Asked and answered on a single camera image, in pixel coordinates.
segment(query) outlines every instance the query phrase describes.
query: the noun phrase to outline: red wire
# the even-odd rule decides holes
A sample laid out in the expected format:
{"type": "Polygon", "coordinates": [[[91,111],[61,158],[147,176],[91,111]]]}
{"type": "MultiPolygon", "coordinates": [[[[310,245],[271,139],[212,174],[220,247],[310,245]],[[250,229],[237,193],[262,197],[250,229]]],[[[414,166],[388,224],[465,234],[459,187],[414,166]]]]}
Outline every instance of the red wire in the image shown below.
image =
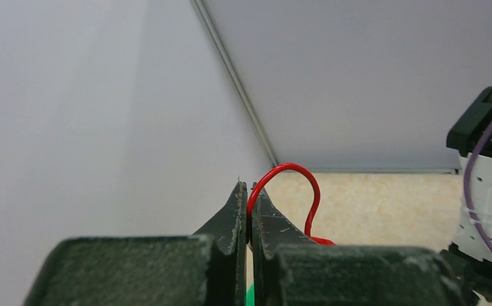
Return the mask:
{"type": "Polygon", "coordinates": [[[328,239],[311,236],[311,223],[313,222],[313,218],[315,217],[315,213],[317,212],[317,208],[319,207],[319,202],[321,200],[321,190],[319,189],[319,184],[317,184],[317,180],[315,180],[313,174],[311,174],[311,172],[309,172],[307,169],[305,169],[299,164],[294,164],[294,163],[279,164],[275,166],[272,170],[268,171],[268,173],[266,173],[257,182],[257,185],[255,185],[255,187],[253,188],[250,194],[250,198],[248,199],[248,206],[247,206],[248,219],[251,220],[251,212],[255,208],[255,202],[257,201],[257,197],[259,196],[261,190],[264,188],[266,183],[268,183],[278,173],[285,170],[293,170],[304,175],[309,180],[313,188],[313,203],[311,204],[308,217],[306,218],[306,224],[304,225],[304,233],[319,244],[326,244],[326,245],[334,244],[334,242],[328,239]]]}

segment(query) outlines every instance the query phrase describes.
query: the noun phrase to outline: beige floor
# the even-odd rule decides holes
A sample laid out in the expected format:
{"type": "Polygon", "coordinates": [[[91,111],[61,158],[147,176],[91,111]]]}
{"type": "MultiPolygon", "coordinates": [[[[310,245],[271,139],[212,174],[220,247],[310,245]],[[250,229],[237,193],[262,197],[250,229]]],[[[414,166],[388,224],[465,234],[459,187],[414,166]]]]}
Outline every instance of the beige floor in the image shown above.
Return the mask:
{"type": "MultiPolygon", "coordinates": [[[[447,246],[458,225],[461,176],[333,174],[315,175],[321,204],[312,235],[337,244],[447,246]]],[[[276,207],[304,228],[313,192],[298,173],[285,172],[267,185],[276,207]]],[[[248,254],[248,287],[253,281],[248,254]]]]}

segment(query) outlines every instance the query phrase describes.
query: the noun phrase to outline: white wall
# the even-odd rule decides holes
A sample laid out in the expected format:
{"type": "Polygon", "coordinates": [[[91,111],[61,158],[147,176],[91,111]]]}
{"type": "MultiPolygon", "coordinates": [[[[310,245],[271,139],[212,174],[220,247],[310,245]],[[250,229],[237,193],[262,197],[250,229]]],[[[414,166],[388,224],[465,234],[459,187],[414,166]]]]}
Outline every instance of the white wall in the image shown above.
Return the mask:
{"type": "Polygon", "coordinates": [[[0,1],[0,305],[61,239],[191,233],[268,167],[188,1],[0,1]]]}
{"type": "Polygon", "coordinates": [[[492,1],[206,0],[279,162],[459,168],[492,85],[492,1]]]}

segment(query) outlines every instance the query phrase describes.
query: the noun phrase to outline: white robot component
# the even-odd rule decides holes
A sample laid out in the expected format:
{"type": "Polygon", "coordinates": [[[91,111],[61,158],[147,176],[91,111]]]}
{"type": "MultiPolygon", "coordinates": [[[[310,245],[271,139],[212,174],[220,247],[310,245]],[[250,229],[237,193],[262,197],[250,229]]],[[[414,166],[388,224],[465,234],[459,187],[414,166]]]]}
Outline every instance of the white robot component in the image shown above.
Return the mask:
{"type": "MultiPolygon", "coordinates": [[[[467,158],[460,157],[462,168],[466,167],[467,158]]],[[[471,180],[471,190],[475,213],[492,241],[492,158],[479,156],[471,180]]],[[[452,242],[458,249],[478,261],[492,262],[492,253],[486,247],[475,228],[475,221],[469,215],[470,211],[462,196],[460,208],[460,223],[452,242]]]]}

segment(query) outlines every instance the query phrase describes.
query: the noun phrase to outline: purple wire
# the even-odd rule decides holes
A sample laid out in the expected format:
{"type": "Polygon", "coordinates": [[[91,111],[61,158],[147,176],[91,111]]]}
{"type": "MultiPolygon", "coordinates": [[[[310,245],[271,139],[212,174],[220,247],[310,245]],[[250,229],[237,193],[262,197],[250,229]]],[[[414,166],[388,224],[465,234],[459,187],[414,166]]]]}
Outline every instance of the purple wire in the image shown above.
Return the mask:
{"type": "Polygon", "coordinates": [[[471,219],[475,220],[475,227],[477,228],[477,231],[479,232],[479,235],[481,236],[482,240],[486,244],[486,247],[490,250],[492,253],[492,241],[488,237],[488,234],[482,227],[481,221],[479,220],[479,217],[477,214],[474,212],[475,206],[473,205],[473,199],[471,197],[471,174],[473,172],[473,167],[475,166],[475,162],[477,161],[477,158],[479,157],[479,154],[482,151],[482,148],[484,148],[486,142],[490,139],[492,136],[492,121],[488,125],[488,127],[484,130],[484,134],[479,138],[479,142],[473,149],[473,152],[471,153],[471,156],[469,157],[469,160],[467,162],[465,171],[464,171],[464,199],[466,201],[466,206],[469,208],[469,216],[471,219]]]}

